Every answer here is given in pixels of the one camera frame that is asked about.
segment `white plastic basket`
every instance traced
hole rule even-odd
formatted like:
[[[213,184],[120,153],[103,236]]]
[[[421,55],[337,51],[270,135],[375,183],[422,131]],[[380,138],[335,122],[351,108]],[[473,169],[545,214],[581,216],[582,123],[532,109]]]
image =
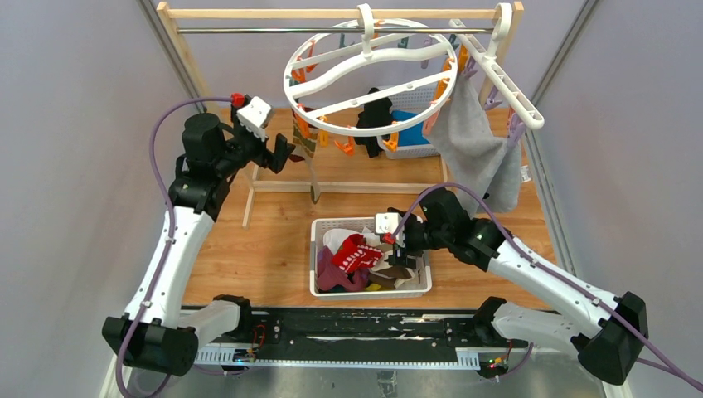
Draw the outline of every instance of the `white plastic basket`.
[[[313,221],[313,227],[310,230],[310,293],[313,296],[321,300],[404,299],[419,297],[432,289],[429,259],[427,253],[424,253],[421,259],[417,259],[419,275],[417,284],[404,283],[396,290],[377,292],[320,293],[315,281],[318,274],[318,252],[324,247],[322,237],[325,232],[334,228],[344,228],[361,233],[364,227],[373,231],[374,218],[321,218]]]
[[[434,92],[437,90],[437,85],[426,85],[412,91],[404,91],[399,94],[388,97],[393,103],[392,110],[403,110],[405,112],[419,113],[427,109],[429,102],[434,99]],[[385,155],[389,159],[409,159],[409,158],[425,158],[428,156],[437,156],[439,152],[432,145],[413,145],[410,147],[398,147],[395,152],[391,152],[383,143],[382,137],[376,137],[378,146],[385,151]]]

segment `gray towel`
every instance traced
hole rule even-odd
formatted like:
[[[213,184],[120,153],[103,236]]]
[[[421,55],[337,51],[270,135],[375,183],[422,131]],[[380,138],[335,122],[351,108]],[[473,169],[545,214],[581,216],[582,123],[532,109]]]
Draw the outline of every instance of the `gray towel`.
[[[492,211],[515,209],[521,184],[520,142],[510,148],[506,138],[493,136],[468,76],[458,76],[452,100],[439,111],[426,138],[444,158],[455,182],[485,197]],[[469,215],[482,212],[466,193],[458,192],[457,198]]]

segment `gray wall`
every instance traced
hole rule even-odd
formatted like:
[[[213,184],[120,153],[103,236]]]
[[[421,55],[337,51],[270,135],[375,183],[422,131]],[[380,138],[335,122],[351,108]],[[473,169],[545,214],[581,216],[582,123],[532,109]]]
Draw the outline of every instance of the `gray wall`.
[[[135,1],[87,0],[2,3],[0,92],[0,396],[95,397],[163,220],[148,132],[185,95]]]
[[[362,0],[205,0],[193,2],[173,0],[172,7],[202,8],[354,8]],[[497,0],[443,0],[427,2],[426,0],[375,0],[368,1],[372,8],[494,8]],[[540,78],[556,53],[559,44],[578,13],[584,0],[525,0],[525,14],[520,29],[505,62],[509,76],[529,96],[537,87]],[[183,27],[314,27],[331,26],[341,20],[239,20],[239,21],[181,21]],[[434,27],[448,27],[447,21],[421,21]],[[486,23],[469,21],[470,27],[487,27]],[[284,106],[285,100],[282,81],[283,69],[293,51],[303,44],[311,35],[190,35],[187,37],[193,54],[216,94],[232,91],[252,93],[264,98],[276,106]],[[410,41],[410,47],[422,46],[426,36],[418,35]],[[487,36],[479,37],[484,45]],[[322,49],[337,48],[338,35],[322,41]],[[359,35],[347,35],[347,43],[359,42]],[[338,61],[321,64],[313,75],[318,75]],[[348,100],[365,94],[374,85],[397,85],[417,79],[441,69],[444,60],[435,59],[427,70],[422,70],[417,62],[381,62],[352,72],[338,82],[316,95],[306,97],[306,104],[319,106],[330,101]]]
[[[652,341],[699,380],[701,15],[696,0],[601,2],[536,134],[580,276],[643,297]],[[636,397],[695,395],[642,365],[630,381]]]

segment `wooden drying rack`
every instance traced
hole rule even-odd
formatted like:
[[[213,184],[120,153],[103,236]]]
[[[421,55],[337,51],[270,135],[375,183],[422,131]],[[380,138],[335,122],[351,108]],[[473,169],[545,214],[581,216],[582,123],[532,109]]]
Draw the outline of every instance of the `wooden drying rack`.
[[[515,36],[515,30],[520,24],[524,7],[522,2],[512,5],[512,23],[507,36],[500,41],[496,50],[496,63],[501,65]],[[157,5],[157,14],[173,43],[178,56],[181,58],[186,72],[191,77],[201,96],[212,97],[212,91],[206,83],[185,37],[179,32],[179,19],[344,19],[361,18],[361,12],[353,9],[171,9],[167,2]],[[374,9],[375,18],[403,19],[471,19],[489,20],[495,24],[499,13],[497,9]],[[479,92],[479,103],[484,104],[488,98],[493,83],[486,78]],[[221,116],[221,107],[217,103],[207,103],[208,109],[216,111]],[[442,177],[448,181],[447,165],[441,159]],[[259,180],[259,166],[244,172],[249,183],[244,220],[242,226],[247,228],[251,220],[252,206],[256,192],[310,192],[310,181],[262,181]],[[402,182],[318,182],[320,192],[333,193],[394,193],[419,194],[431,184],[402,183]]]

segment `wooden table surface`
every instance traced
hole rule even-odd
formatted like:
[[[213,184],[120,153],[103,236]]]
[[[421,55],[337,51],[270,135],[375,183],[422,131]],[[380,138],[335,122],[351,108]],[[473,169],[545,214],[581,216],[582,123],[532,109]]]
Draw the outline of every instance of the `wooden table surface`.
[[[330,118],[340,125],[356,124],[354,112]],[[496,135],[506,134],[507,111],[494,109],[489,119]],[[267,128],[270,137],[283,133],[290,140],[289,109],[280,109]],[[349,157],[332,140],[318,147],[314,163],[319,181],[441,182],[438,157],[390,160],[382,154],[369,159],[364,147]],[[303,163],[288,163],[277,176],[263,171],[260,179],[309,180]],[[363,301],[320,301],[309,290],[310,225],[317,218],[373,216],[389,206],[407,208],[413,195],[323,193],[313,204],[307,193],[256,194],[250,228],[241,227],[249,187],[238,175],[212,232],[198,255],[184,303],[209,303],[217,294],[234,294],[254,306],[344,306],[355,308],[477,308],[488,296],[503,297],[530,308],[546,308],[521,287],[459,263],[446,250],[430,254],[432,289],[419,298]],[[534,182],[523,183],[516,210],[499,215],[501,222],[527,245],[554,261],[544,214]]]

